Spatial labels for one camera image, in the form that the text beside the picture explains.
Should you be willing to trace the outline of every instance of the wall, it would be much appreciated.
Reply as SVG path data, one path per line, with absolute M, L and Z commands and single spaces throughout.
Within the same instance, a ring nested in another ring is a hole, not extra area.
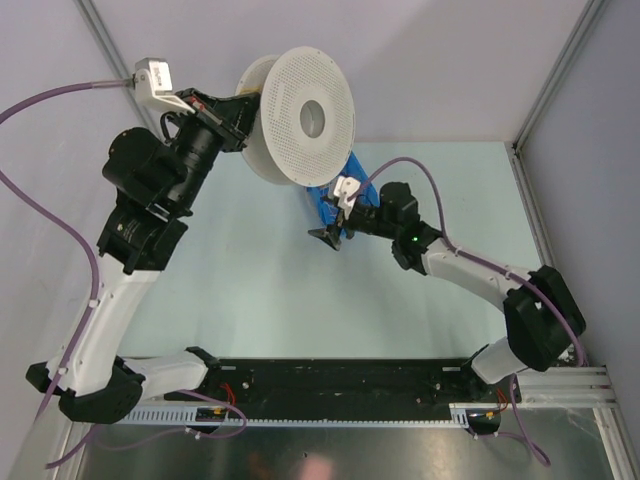
M 611 2 L 525 149 L 559 266 L 640 449 L 640 2 Z
M 68 83 L 112 78 L 73 2 L 0 3 L 0 110 Z M 0 127 L 0 168 L 95 243 L 115 198 L 100 169 L 111 140 L 135 124 L 118 91 L 82 92 L 30 108 Z M 88 289 L 82 251 L 0 186 L 0 478 L 41 395 L 29 364 L 62 342 Z
M 129 64 L 231 95 L 257 58 L 326 51 L 358 141 L 513 140 L 587 0 L 96 0 Z

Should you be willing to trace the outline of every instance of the blue plastic bin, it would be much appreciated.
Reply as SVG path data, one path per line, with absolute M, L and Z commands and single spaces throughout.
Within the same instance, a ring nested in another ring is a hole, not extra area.
M 353 152 L 351 152 L 351 154 L 349 155 L 347 164 L 340 172 L 340 175 L 353 177 L 360 183 L 369 178 Z M 309 197 L 313 201 L 313 204 L 316 206 L 318 216 L 320 217 L 322 223 L 325 226 L 332 224 L 336 219 L 338 209 L 331 205 L 329 202 L 325 202 L 324 200 L 322 200 L 322 197 L 326 196 L 329 193 L 329 184 L 323 185 L 321 187 L 306 187 L 306 189 Z M 364 203 L 366 205 L 375 205 L 377 207 L 380 203 L 378 200 L 378 192 L 376 191 L 375 187 L 373 185 L 369 185 L 359 196 L 358 202 Z

